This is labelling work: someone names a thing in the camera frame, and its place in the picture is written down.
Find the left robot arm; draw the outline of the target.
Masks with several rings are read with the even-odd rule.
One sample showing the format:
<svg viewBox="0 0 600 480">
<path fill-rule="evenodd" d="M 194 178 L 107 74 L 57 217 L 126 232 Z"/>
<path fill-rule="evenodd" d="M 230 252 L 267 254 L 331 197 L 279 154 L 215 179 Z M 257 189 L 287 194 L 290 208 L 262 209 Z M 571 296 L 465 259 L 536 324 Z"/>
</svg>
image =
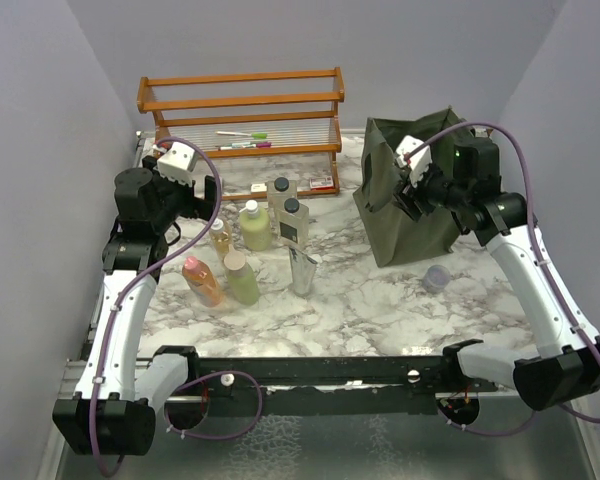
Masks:
<svg viewBox="0 0 600 480">
<path fill-rule="evenodd" d="M 118 229 L 102 254 L 103 285 L 95 337 L 81 378 L 56 401 L 53 422 L 78 455 L 141 456 L 152 445 L 157 415 L 170 394 L 200 385 L 201 371 L 181 349 L 167 348 L 137 372 L 139 341 L 161 268 L 171 260 L 166 233 L 180 217 L 213 222 L 221 201 L 218 174 L 204 195 L 156 169 L 136 167 L 114 180 Z"/>
</svg>

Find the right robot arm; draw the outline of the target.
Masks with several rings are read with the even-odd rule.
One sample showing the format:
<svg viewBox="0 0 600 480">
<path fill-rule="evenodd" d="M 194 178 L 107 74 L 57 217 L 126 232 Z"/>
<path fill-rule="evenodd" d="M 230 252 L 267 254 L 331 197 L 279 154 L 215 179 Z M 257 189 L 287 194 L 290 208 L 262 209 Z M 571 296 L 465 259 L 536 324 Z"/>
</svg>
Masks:
<svg viewBox="0 0 600 480">
<path fill-rule="evenodd" d="M 412 220 L 450 212 L 499 265 L 531 325 L 536 355 L 470 340 L 445 349 L 441 383 L 461 391 L 484 379 L 517 391 L 534 411 L 600 390 L 600 335 L 551 263 L 540 229 L 519 193 L 501 188 L 498 146 L 470 136 L 451 148 L 444 172 L 423 141 L 406 135 L 395 151 L 401 170 L 394 198 Z"/>
</svg>

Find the green canvas bag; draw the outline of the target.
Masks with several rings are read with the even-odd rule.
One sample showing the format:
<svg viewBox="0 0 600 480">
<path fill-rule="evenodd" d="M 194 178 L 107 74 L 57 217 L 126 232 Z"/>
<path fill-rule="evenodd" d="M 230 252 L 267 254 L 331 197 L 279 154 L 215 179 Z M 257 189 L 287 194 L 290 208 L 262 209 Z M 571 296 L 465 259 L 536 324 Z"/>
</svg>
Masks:
<svg viewBox="0 0 600 480">
<path fill-rule="evenodd" d="M 353 193 L 376 265 L 380 268 L 429 260 L 449 254 L 460 230 L 446 209 L 418 211 L 404 196 L 406 174 L 398 169 L 394 153 L 405 136 L 425 141 L 461 122 L 452 108 L 416 120 L 367 119 L 361 156 L 362 184 Z"/>
</svg>

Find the clear square bottle black cap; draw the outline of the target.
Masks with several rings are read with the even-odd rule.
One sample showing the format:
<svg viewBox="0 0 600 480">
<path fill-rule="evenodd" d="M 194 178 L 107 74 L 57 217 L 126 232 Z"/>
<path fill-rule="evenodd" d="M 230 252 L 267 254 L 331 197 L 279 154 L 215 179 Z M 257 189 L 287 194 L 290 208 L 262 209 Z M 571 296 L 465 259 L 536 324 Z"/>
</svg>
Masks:
<svg viewBox="0 0 600 480">
<path fill-rule="evenodd" d="M 277 214 L 281 241 L 297 249 L 305 249 L 308 243 L 309 208 L 296 198 L 288 198 Z"/>
</svg>

